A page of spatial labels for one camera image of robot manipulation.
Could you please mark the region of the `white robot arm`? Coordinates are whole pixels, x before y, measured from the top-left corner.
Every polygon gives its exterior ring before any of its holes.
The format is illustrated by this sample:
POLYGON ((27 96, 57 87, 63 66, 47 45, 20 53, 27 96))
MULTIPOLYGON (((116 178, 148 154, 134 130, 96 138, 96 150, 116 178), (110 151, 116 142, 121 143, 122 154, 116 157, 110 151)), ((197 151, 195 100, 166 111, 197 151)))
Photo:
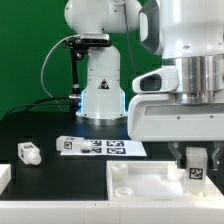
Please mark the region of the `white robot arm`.
POLYGON ((207 164, 224 152, 224 0, 69 0, 68 40, 74 56, 89 58, 80 117, 126 116, 131 139, 166 142, 181 168, 195 164, 185 142, 211 142, 207 164), (162 58, 160 68, 136 77, 135 97, 120 88, 120 54, 109 34, 138 30, 142 45, 162 58))

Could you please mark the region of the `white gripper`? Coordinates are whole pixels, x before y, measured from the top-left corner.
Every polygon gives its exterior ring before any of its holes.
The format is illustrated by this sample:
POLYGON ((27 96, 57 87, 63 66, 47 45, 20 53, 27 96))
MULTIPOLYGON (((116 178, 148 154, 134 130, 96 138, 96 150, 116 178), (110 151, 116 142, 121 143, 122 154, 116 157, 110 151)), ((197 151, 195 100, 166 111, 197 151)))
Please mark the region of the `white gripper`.
POLYGON ((129 104, 128 135, 142 142, 169 142, 179 169, 186 168, 184 141, 207 144, 208 168, 224 153, 224 103, 180 105, 169 94, 138 94, 129 104))

